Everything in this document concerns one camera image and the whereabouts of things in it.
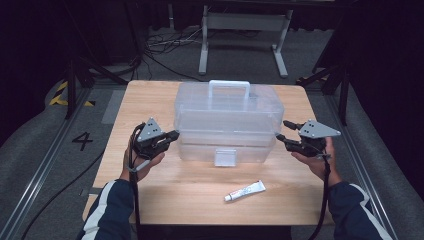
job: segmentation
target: cable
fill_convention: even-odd
[[[161,65],[162,67],[164,67],[164,68],[168,69],[169,71],[171,71],[171,72],[173,72],[173,73],[175,73],[175,74],[178,74],[178,75],[183,76],[183,77],[186,77],[186,78],[194,79],[194,80],[197,80],[197,81],[199,81],[199,82],[205,82],[205,81],[203,81],[203,80],[201,80],[201,79],[198,79],[198,78],[195,78],[195,77],[192,77],[192,76],[188,76],[188,75],[185,75],[185,74],[182,74],[182,73],[176,72],[176,71],[174,71],[174,70],[170,69],[169,67],[167,67],[167,66],[163,65],[162,63],[158,62],[156,59],[154,59],[153,57],[149,56],[148,54],[145,54],[145,55],[146,55],[148,58],[152,59],[152,60],[153,60],[154,62],[156,62],[157,64]]]
[[[74,178],[70,183],[68,183],[65,187],[63,187],[59,192],[57,192],[53,197],[50,198],[49,201],[47,201],[47,203],[44,204],[44,206],[38,211],[38,213],[32,218],[31,222],[29,223],[29,225],[27,226],[27,228],[25,229],[24,233],[22,234],[21,240],[24,240],[26,235],[28,234],[29,230],[31,229],[32,225],[35,223],[35,221],[37,220],[37,218],[41,215],[41,213],[49,206],[49,204],[56,199],[57,196],[59,196],[62,192],[64,192],[69,186],[71,186],[74,182],[76,182],[82,175],[84,175],[88,170],[90,170],[90,168],[100,159],[100,157],[103,155],[103,153],[105,152],[105,150],[103,150],[99,156],[92,162],[90,163],[90,165],[88,165],[88,167],[82,171],[76,178]]]
[[[131,73],[131,78],[130,78],[130,82],[133,80],[133,77],[134,77],[134,72],[135,72],[135,69],[133,69],[133,71],[132,71],[132,73]]]
[[[150,65],[143,59],[143,62],[147,65],[147,71],[149,72],[149,80],[152,80],[152,71],[150,71]]]
[[[68,14],[68,16],[71,18],[72,24],[73,24],[73,25],[74,25],[74,27],[76,28],[76,30],[77,30],[77,32],[78,32],[78,34],[79,34],[80,38],[82,39],[82,41],[83,41],[83,43],[84,43],[85,47],[87,48],[87,51],[89,52],[89,54],[91,55],[91,57],[93,58],[93,60],[94,60],[96,63],[98,63],[98,61],[97,61],[96,57],[94,56],[93,52],[91,51],[90,46],[88,45],[87,39],[85,39],[84,34],[82,34],[82,32],[81,32],[80,28],[78,27],[78,24],[77,24],[77,22],[75,21],[75,18],[74,18],[74,16],[73,16],[73,15],[72,15],[72,13],[71,13],[71,11],[70,11],[70,9],[69,9],[69,6],[68,6],[68,4],[66,4],[65,0],[62,0],[62,3],[63,3],[63,6],[64,6],[64,7],[65,7],[65,9],[66,9],[66,13],[67,13],[67,14]]]
[[[330,170],[330,164],[328,163],[327,156],[325,156],[325,154],[323,154],[322,158],[324,160],[325,173],[324,173],[324,192],[323,192],[323,195],[322,195],[321,214],[319,216],[319,221],[318,221],[318,224],[317,224],[317,226],[315,228],[315,231],[309,237],[309,240],[313,240],[313,239],[315,239],[317,237],[319,231],[321,230],[322,223],[324,222],[325,211],[327,209],[327,201],[328,201],[328,178],[330,177],[331,170]]]
[[[137,156],[133,159],[132,152],[134,149],[134,137],[136,135],[136,132],[139,131],[141,128],[144,127],[144,124],[140,124],[137,127],[134,128],[134,131],[131,135],[130,140],[130,150],[129,150],[129,158],[128,158],[128,167],[130,169],[134,168],[134,162],[137,159]],[[137,230],[137,239],[141,239],[141,224],[140,224],[140,206],[139,206],[139,200],[138,200],[138,175],[137,172],[130,172],[130,184],[133,189],[134,193],[134,212],[135,212],[135,224],[136,224],[136,230]]]
[[[200,35],[202,28],[199,28],[198,30],[188,33],[187,35],[184,35],[184,33],[180,33],[179,37],[173,38],[176,34],[175,33],[168,33],[172,34],[169,38],[165,39],[163,35],[167,34],[160,34],[160,35],[152,35],[147,38],[146,46],[149,49],[149,52],[151,54],[163,54],[163,53],[170,53],[177,49],[180,46],[187,46],[193,42],[200,43],[196,41],[195,39],[198,38]],[[162,46],[161,50],[152,50],[150,47],[159,47]]]

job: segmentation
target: person's right hand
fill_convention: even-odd
[[[137,153],[134,151],[134,149],[131,149],[131,137],[130,140],[128,141],[128,147],[125,150],[125,154],[124,154],[124,160],[123,160],[123,167],[122,167],[122,173],[121,176],[119,177],[120,179],[129,181],[130,180],[130,172],[128,171],[128,163],[130,161],[129,157],[130,157],[130,151],[132,158],[131,161],[134,162],[134,166],[138,166],[140,164],[142,164],[145,160],[142,159],[141,157],[137,156]],[[141,169],[140,171],[137,172],[137,178],[138,181],[142,180],[143,178],[145,178],[147,176],[147,174],[150,172],[150,169],[156,165],[158,165],[162,159],[165,157],[165,153],[159,153],[159,155],[157,155],[155,158],[152,159],[152,161],[143,169]]]
[[[325,151],[327,154],[331,155],[331,158],[328,160],[328,163],[330,164],[330,176],[328,179],[328,186],[331,187],[336,183],[339,183],[342,181],[342,178],[340,177],[339,173],[336,169],[336,155],[335,155],[335,149],[333,146],[333,139],[331,137],[325,138],[327,146],[325,147]],[[325,165],[323,159],[317,159],[316,157],[305,157],[300,153],[292,152],[291,155],[295,157],[300,162],[308,165],[309,169],[317,175],[319,178],[324,180],[325,175]]]

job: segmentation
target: clear plastic storage box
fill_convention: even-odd
[[[281,130],[284,107],[272,86],[243,81],[182,83],[174,127],[183,160],[264,162]]]

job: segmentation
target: stand leg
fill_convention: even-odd
[[[74,62],[71,60],[68,65],[68,72],[66,75],[68,81],[68,111],[65,119],[69,119],[76,108],[76,82],[75,82],[75,71]]]
[[[199,74],[206,74],[206,67],[208,64],[208,6],[203,7],[203,21],[202,21],[202,51],[200,53]]]
[[[346,108],[347,108],[347,95],[349,92],[349,74],[344,72],[342,76],[342,85],[340,87],[340,99],[339,99],[339,118],[344,126],[346,123]]]
[[[89,68],[80,61],[74,61],[74,72],[76,78],[83,88],[92,88],[94,86],[94,78],[91,76]]]
[[[286,38],[286,35],[287,35],[287,30],[290,25],[292,14],[293,14],[293,10],[287,11],[286,19],[284,20],[284,23],[281,29],[280,40],[278,41],[278,44],[272,45],[275,62],[277,63],[278,71],[280,72],[280,76],[282,78],[287,78],[288,76],[286,65],[284,64],[283,57],[281,56],[281,49],[283,48],[284,39]]]
[[[107,69],[105,69],[105,68],[103,68],[103,67],[101,67],[101,66],[99,66],[97,64],[92,63],[90,60],[85,59],[83,57],[80,57],[79,60],[81,60],[81,62],[84,65],[86,65],[86,66],[88,66],[90,68],[95,69],[97,72],[105,75],[107,78],[113,80],[114,82],[116,82],[118,84],[121,84],[121,85],[128,85],[128,81],[126,81],[126,80],[124,80],[124,79],[116,76],[115,74],[111,73]]]
[[[311,83],[313,83],[317,80],[320,80],[321,78],[333,73],[334,71],[336,71],[336,69],[337,69],[337,66],[332,66],[330,68],[326,68],[324,70],[321,70],[321,71],[315,73],[314,75],[312,75],[308,78],[301,77],[296,81],[296,85],[306,87],[307,85],[309,85],[309,84],[311,84]]]
[[[132,41],[135,47],[135,51],[137,52],[137,56],[141,56],[142,52],[140,51],[140,47],[138,46],[138,41],[137,41],[138,38],[134,31],[134,24],[131,19],[130,10],[128,9],[128,4],[125,1],[123,1],[123,3],[124,3],[125,15],[127,17],[128,26],[130,28],[130,33],[131,33]]]

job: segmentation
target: toothpaste tube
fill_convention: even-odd
[[[261,180],[259,180],[255,183],[245,187],[245,188],[242,188],[240,190],[237,190],[237,191],[234,191],[234,192],[228,194],[227,196],[225,196],[224,200],[226,202],[228,202],[228,201],[235,200],[239,197],[242,197],[242,196],[245,196],[245,195],[248,195],[248,194],[262,192],[262,191],[265,191],[265,190],[266,190],[266,188],[265,188],[264,184],[262,183]]]

